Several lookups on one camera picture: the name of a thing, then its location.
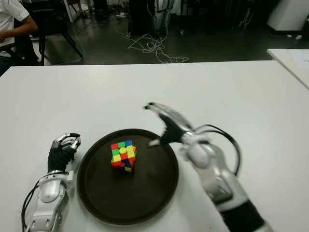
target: blue square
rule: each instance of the blue square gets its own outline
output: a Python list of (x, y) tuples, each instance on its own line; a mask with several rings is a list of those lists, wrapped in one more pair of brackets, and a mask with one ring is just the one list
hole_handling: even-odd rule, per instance
[(123, 159), (121, 162), (124, 163), (127, 168), (131, 168), (131, 164), (129, 162), (129, 159)]
[(125, 141), (125, 144), (126, 144), (126, 146), (131, 146), (132, 145), (132, 141), (131, 140)]

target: black tray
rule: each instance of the black tray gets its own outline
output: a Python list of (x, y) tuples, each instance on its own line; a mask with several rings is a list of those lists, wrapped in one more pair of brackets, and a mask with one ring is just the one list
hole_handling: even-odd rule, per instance
[[(169, 145), (147, 148), (159, 138), (147, 130), (113, 132), (84, 156), (77, 189), (86, 209), (103, 222), (132, 225), (158, 214), (170, 201), (178, 182), (178, 163)], [(137, 147), (133, 172), (111, 167), (111, 144), (132, 140)]]

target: white desk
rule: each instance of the white desk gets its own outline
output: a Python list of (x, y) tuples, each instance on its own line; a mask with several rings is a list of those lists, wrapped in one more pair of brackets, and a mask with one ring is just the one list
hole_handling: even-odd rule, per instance
[(268, 49), (267, 52), (309, 90), (309, 49)]
[[(240, 181), (261, 215), (274, 231), (308, 231), (308, 100), (309, 92), (276, 61), (10, 68), (0, 78), (1, 227), (21, 231), (21, 205), (46, 174), (56, 136), (80, 133), (80, 160), (112, 131), (160, 134), (161, 120), (142, 110), (156, 101), (196, 126), (211, 123), (231, 133), (243, 152)], [(214, 142), (232, 167), (232, 146), (220, 137)], [(179, 166), (176, 193), (159, 217), (132, 227), (105, 225), (84, 210), (75, 191), (62, 231), (226, 232), (190, 164), (179, 159)]]

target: robotic arm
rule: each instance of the robotic arm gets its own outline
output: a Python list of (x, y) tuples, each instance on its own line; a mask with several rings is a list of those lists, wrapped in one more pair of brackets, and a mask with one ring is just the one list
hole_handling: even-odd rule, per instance
[(228, 169), (222, 150), (207, 136), (198, 134), (192, 125), (168, 106), (151, 102), (145, 109), (154, 111), (165, 122), (160, 140), (149, 146), (172, 142), (184, 144), (186, 154), (197, 171), (202, 187), (220, 212), (231, 232), (272, 232), (248, 198), (235, 175)]
[[(61, 223), (61, 212), (68, 202), (68, 192), (73, 180), (73, 171), (66, 173), (65, 169), (67, 164), (74, 160), (74, 153), (80, 144), (80, 135), (76, 133), (64, 133), (52, 142), (48, 156), (48, 174), (37, 182), (23, 205), (23, 231), (25, 228), (26, 232), (57, 231)], [(40, 188), (36, 210), (29, 223), (26, 224), (25, 212), (36, 188)]]

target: floor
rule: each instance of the floor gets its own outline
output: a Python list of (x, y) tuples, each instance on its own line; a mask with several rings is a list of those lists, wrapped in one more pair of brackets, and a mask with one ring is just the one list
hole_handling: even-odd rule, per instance
[[(97, 22), (94, 17), (79, 18), (70, 24), (70, 35), (76, 41), (84, 58), (74, 52), (62, 35), (48, 36), (46, 41), (45, 65), (96, 65), (96, 64), (145, 64), (160, 63), (171, 60), (155, 53), (145, 54), (140, 50), (129, 49), (132, 39), (125, 38), (127, 32), (126, 18), (117, 18), (110, 14), (107, 21)], [(188, 57), (187, 62), (267, 60), (268, 48), (309, 48), (309, 42), (296, 40), (286, 35), (273, 35), (266, 29), (215, 29), (208, 35), (204, 28), (197, 26), (194, 34), (185, 31), (180, 35), (180, 27), (172, 19), (168, 28), (168, 36), (163, 42), (165, 54), (171, 57)], [(34, 43), (36, 53), (38, 43)]]

